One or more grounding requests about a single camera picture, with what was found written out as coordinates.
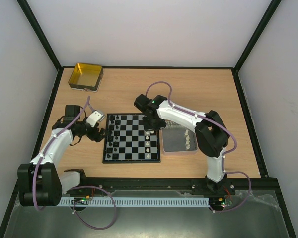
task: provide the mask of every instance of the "chessboard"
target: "chessboard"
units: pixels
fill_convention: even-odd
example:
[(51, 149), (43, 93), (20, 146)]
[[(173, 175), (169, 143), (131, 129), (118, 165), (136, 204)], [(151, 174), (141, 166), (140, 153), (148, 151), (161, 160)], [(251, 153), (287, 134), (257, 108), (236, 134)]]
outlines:
[(108, 114), (103, 163), (160, 162), (158, 131), (145, 131), (143, 114)]

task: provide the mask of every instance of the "gold metal tray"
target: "gold metal tray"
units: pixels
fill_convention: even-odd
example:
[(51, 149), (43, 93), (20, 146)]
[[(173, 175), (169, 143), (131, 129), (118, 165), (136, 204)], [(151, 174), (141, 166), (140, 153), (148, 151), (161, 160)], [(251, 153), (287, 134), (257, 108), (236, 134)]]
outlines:
[(72, 89), (97, 92), (103, 74), (102, 66), (78, 63), (69, 79), (69, 85)]

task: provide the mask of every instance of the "white robotic arm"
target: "white robotic arm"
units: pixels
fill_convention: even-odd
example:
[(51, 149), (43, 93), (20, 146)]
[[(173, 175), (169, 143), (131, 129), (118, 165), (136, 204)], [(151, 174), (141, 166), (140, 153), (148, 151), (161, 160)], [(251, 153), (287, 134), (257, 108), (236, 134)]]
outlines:
[(60, 118), (52, 127), (52, 134), (40, 153), (29, 164), (21, 164), (18, 168), (19, 198), (22, 206), (33, 206), (32, 181), (34, 168), (40, 162), (36, 182), (36, 198), (39, 205), (57, 205), (63, 193), (80, 184), (83, 170), (74, 169), (65, 171), (58, 176), (56, 168), (66, 148), (73, 139), (86, 135), (90, 140), (99, 142), (107, 134), (104, 129), (98, 129), (98, 122), (102, 121), (104, 114), (94, 111), (83, 121), (77, 121), (68, 129), (64, 128), (72, 122), (80, 111), (80, 106), (67, 105), (65, 116)]
[(203, 118), (209, 117), (224, 126), (216, 112), (196, 112), (169, 102), (166, 97), (160, 95), (150, 100), (141, 94), (136, 98), (134, 105), (145, 114), (145, 130), (163, 129), (166, 125), (164, 121), (166, 119), (193, 131), (197, 136), (200, 150), (207, 156), (207, 178), (214, 183), (218, 183), (223, 179), (225, 176), (223, 153), (226, 150), (229, 135), (208, 121), (203, 120)]

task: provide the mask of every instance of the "white wall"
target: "white wall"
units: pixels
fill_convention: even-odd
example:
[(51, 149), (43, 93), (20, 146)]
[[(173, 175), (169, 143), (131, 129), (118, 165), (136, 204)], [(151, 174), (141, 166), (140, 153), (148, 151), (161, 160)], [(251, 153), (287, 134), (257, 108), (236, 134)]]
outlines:
[(298, 237), (298, 0), (282, 1), (240, 72), (269, 175)]
[(15, 0), (0, 0), (0, 225), (30, 161), (56, 70)]
[(235, 66), (271, 0), (28, 0), (61, 65)]

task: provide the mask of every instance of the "wooden table surface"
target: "wooden table surface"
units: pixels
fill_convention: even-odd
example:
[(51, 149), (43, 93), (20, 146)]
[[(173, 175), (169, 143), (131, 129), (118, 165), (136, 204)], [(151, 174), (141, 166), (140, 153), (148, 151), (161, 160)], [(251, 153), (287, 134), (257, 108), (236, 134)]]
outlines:
[[(139, 113), (135, 98), (145, 93), (156, 81), (167, 81), (173, 87), (175, 103), (200, 112), (214, 110), (238, 141), (237, 150), (226, 156), (227, 171), (244, 171), (250, 177), (260, 177), (252, 144), (240, 106), (232, 72), (226, 69), (104, 69), (97, 93), (72, 90), (68, 85), (73, 69), (65, 68), (57, 91), (43, 145), (51, 135), (52, 125), (64, 115), (66, 104), (84, 106), (88, 95), (91, 105), (104, 113)], [(151, 88), (148, 96), (168, 95), (168, 87), (160, 84)], [(100, 126), (105, 127), (104, 119)], [(228, 142), (228, 149), (233, 140)], [(161, 154), (161, 163), (103, 164), (104, 140), (99, 143), (83, 137), (81, 143), (69, 146), (58, 165), (58, 173), (66, 169), (84, 169), (88, 177), (139, 178), (202, 178), (207, 172), (206, 156), (170, 156)]]

